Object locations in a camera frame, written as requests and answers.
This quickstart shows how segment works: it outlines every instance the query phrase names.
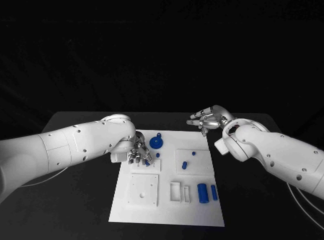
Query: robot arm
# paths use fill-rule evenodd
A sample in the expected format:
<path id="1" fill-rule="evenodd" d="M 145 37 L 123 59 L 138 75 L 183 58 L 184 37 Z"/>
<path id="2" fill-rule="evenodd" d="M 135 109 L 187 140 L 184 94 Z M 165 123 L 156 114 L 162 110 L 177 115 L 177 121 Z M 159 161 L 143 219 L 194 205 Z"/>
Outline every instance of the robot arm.
<path id="1" fill-rule="evenodd" d="M 0 203 L 36 177 L 106 153 L 119 163 L 138 157 L 151 162 L 145 138 L 126 115 L 115 114 L 60 130 L 0 141 Z"/>
<path id="2" fill-rule="evenodd" d="M 187 124 L 209 129 L 222 127 L 223 138 L 214 143 L 222 155 L 239 161 L 256 158 L 266 171 L 291 185 L 324 199 L 324 151 L 282 133 L 269 132 L 249 119 L 235 118 L 224 108 L 213 106 L 191 115 Z"/>

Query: small blue piece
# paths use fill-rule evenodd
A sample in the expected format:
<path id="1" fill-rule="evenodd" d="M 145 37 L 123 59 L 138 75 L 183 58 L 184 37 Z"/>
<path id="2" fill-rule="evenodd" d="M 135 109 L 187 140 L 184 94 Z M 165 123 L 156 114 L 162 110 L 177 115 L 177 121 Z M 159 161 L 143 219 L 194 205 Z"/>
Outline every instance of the small blue piece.
<path id="1" fill-rule="evenodd" d="M 214 187 L 214 185 L 211 185 L 211 191 L 213 191 L 213 198 L 214 198 L 214 200 L 217 200 L 217 194 L 216 194 L 216 187 Z"/>
<path id="2" fill-rule="evenodd" d="M 149 145 L 154 149 L 159 149 L 162 147 L 164 141 L 161 133 L 158 133 L 156 136 L 151 139 Z"/>
<path id="3" fill-rule="evenodd" d="M 183 163 L 183 169 L 185 169 L 185 168 L 187 168 L 187 162 Z"/>
<path id="4" fill-rule="evenodd" d="M 209 203 L 209 195 L 207 195 L 207 185 L 204 183 L 198 184 L 198 196 L 200 196 L 200 203 Z"/>

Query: white cable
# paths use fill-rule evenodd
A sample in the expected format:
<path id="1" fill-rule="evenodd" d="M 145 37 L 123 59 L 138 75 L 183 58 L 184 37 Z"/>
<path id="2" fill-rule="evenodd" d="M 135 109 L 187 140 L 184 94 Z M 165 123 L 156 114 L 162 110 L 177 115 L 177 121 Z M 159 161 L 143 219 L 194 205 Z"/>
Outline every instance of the white cable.
<path id="1" fill-rule="evenodd" d="M 46 180 L 44 180 L 44 181 L 41 181 L 41 182 L 38 182 L 38 183 L 33 183 L 33 184 L 29 184 L 29 185 L 23 185 L 23 186 L 20 186 L 20 188 L 25 187 L 25 186 L 29 187 L 29 186 L 33 186 L 33 185 L 38 185 L 38 184 L 46 182 L 46 181 L 51 180 L 55 176 L 49 177 Z"/>
<path id="2" fill-rule="evenodd" d="M 303 194 L 301 190 L 298 189 L 304 199 L 308 201 L 310 205 L 319 210 L 319 212 L 324 215 L 324 212 L 314 206 L 314 204 L 310 202 L 310 200 L 307 199 L 306 195 Z"/>
<path id="3" fill-rule="evenodd" d="M 291 194 L 293 194 L 293 196 L 294 196 L 294 192 L 293 192 L 293 189 L 291 189 L 291 187 L 290 187 L 290 184 L 287 183 L 287 185 L 288 185 L 288 188 L 290 188 Z M 297 204 L 298 204 L 300 207 L 301 207 L 301 204 L 300 204 L 300 202 L 298 202 L 295 196 L 294 196 L 294 200 L 295 200 Z M 311 218 L 311 220 L 316 222 L 316 224 L 320 226 L 320 228 L 324 230 L 324 227 L 317 223 L 317 221 L 313 219 L 313 217 L 310 216 L 310 214 L 307 213 L 307 211 L 304 210 L 303 207 L 301 207 L 301 209 L 303 209 L 304 213 L 307 214 L 307 216 Z"/>

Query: black table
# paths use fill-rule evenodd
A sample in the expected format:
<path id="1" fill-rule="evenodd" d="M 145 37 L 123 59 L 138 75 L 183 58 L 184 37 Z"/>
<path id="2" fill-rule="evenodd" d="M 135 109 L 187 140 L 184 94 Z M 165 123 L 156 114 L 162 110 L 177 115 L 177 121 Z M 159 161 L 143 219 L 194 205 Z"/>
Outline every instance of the black table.
<path id="1" fill-rule="evenodd" d="M 185 124 L 193 113 L 58 112 L 44 132 L 117 113 L 130 116 L 136 129 L 198 131 Z M 279 132 L 269 115 L 235 116 L 256 120 Z M 214 147 L 220 137 L 220 129 L 211 130 L 207 138 L 226 227 L 109 222 L 120 164 L 110 162 L 107 154 L 12 193 L 0 205 L 0 240 L 324 239 L 324 232 L 294 202 L 285 182 L 266 173 L 256 159 L 239 162 L 230 154 L 222 156 Z"/>

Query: robotic hand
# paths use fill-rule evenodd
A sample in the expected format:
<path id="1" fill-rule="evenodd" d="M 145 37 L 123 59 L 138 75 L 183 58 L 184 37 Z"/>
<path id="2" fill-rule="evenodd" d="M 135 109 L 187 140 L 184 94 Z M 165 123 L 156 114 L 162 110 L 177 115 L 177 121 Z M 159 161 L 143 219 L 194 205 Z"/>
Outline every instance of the robotic hand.
<path id="1" fill-rule="evenodd" d="M 214 105 L 191 115 L 187 124 L 198 126 L 203 136 L 210 129 L 223 129 L 214 143 L 222 155 L 230 153 L 239 161 L 256 158 L 266 171 L 279 179 L 324 199 L 324 151 L 249 119 L 235 118 Z"/>
<path id="2" fill-rule="evenodd" d="M 112 153 L 112 162 L 152 158 L 130 118 L 115 114 L 60 130 L 0 140 L 0 203 L 31 180 Z"/>

